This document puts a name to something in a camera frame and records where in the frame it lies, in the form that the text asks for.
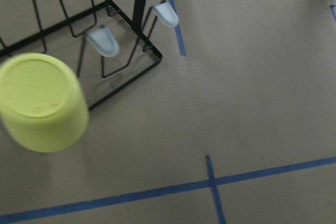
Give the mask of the yellow cup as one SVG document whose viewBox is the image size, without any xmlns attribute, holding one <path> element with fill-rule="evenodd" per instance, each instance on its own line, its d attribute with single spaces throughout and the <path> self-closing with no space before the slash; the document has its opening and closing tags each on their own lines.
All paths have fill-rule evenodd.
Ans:
<svg viewBox="0 0 336 224">
<path fill-rule="evenodd" d="M 1 63 L 1 120 L 22 147 L 52 153 L 83 136 L 89 110 L 67 64 L 46 54 L 25 53 Z"/>
</svg>

